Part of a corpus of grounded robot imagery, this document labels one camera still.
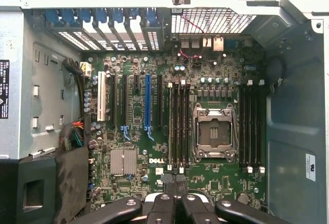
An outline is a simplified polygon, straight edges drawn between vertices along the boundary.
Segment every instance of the screw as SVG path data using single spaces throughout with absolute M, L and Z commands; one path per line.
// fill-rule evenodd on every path
M 187 199 L 190 200 L 190 201 L 193 201 L 193 200 L 195 200 L 195 196 L 189 194 L 189 195 L 187 195 Z
M 230 207 L 232 204 L 229 201 L 222 201 L 222 205 L 225 207 Z
M 168 199 L 170 199 L 170 197 L 168 195 L 162 195 L 161 196 L 161 199 L 162 200 L 168 200 Z
M 133 206 L 135 204 L 136 204 L 136 202 L 134 200 L 128 200 L 128 202 L 127 202 L 127 205 L 129 205 L 129 206 Z

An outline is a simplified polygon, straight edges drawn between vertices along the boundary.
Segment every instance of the warning label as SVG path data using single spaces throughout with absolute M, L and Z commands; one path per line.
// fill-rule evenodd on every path
M 8 119 L 9 60 L 0 60 L 0 119 Z

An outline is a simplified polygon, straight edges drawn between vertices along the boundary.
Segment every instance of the blue pcie slot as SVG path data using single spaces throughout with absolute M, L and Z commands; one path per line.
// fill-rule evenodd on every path
M 151 127 L 151 108 L 152 108 L 152 87 L 151 87 L 151 75 L 145 76 L 145 112 L 144 112 L 144 130 L 147 131 L 148 137 L 152 138 L 152 127 Z

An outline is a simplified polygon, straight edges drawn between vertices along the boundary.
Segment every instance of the black plastic handle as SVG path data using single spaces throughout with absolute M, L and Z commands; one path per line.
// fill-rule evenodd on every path
M 215 212 L 218 217 L 228 222 L 233 221 L 243 224 L 290 224 L 235 200 L 217 201 Z
M 84 215 L 70 224 L 117 224 L 130 220 L 142 212 L 142 203 L 134 197 L 125 197 Z

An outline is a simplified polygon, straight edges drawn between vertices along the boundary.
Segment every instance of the motherboard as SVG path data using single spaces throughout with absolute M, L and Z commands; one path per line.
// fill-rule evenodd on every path
M 264 51 L 230 45 L 197 58 L 175 47 L 84 55 L 93 204 L 145 199 L 173 180 L 212 201 L 265 201 Z

